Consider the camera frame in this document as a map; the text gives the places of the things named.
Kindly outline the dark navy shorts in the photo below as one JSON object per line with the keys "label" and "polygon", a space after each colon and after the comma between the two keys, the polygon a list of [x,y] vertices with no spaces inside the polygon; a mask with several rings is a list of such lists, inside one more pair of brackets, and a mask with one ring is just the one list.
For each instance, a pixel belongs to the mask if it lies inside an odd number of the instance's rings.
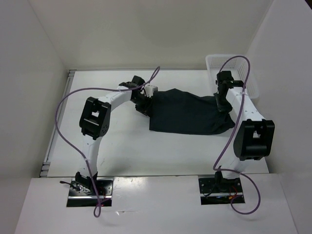
{"label": "dark navy shorts", "polygon": [[210,136],[234,127],[230,114],[218,110],[215,97],[179,89],[156,92],[149,111],[149,130],[155,132]]}

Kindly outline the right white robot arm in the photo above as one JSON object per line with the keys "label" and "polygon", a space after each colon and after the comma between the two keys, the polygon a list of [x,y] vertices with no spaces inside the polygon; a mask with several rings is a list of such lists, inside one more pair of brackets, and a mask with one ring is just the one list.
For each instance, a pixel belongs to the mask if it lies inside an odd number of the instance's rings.
{"label": "right white robot arm", "polygon": [[238,183],[240,173],[263,173],[265,157],[272,148],[275,124],[263,117],[248,96],[246,85],[231,71],[216,75],[217,107],[231,114],[234,128],[213,169],[214,193],[228,193]]}

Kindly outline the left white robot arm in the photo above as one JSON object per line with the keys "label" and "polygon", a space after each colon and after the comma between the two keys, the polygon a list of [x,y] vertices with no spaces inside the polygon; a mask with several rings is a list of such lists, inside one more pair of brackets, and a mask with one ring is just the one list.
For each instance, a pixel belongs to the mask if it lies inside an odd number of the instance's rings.
{"label": "left white robot arm", "polygon": [[97,190],[97,159],[102,138],[108,133],[111,113],[125,102],[131,101],[135,109],[147,115],[153,94],[158,87],[144,85],[141,77],[134,76],[132,81],[122,82],[116,91],[95,98],[87,98],[79,126],[83,135],[83,162],[76,172],[76,185],[87,195],[94,195]]}

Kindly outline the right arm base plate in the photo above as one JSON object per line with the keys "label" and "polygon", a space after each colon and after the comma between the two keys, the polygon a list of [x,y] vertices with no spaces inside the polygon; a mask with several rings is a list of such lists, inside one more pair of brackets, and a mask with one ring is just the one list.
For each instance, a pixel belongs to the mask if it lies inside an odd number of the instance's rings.
{"label": "right arm base plate", "polygon": [[239,178],[224,179],[218,175],[199,176],[201,205],[220,205],[245,203]]}

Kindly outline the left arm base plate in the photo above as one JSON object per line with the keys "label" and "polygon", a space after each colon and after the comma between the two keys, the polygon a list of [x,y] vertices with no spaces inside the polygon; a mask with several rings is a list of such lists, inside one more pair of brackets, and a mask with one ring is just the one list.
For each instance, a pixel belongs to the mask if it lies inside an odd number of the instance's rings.
{"label": "left arm base plate", "polygon": [[[101,201],[101,207],[112,206],[112,195],[113,195],[113,178],[98,177],[96,181],[97,193]],[[66,207],[95,207],[98,203],[96,193],[83,189],[77,185],[75,179],[71,179],[70,189],[67,198]]]}

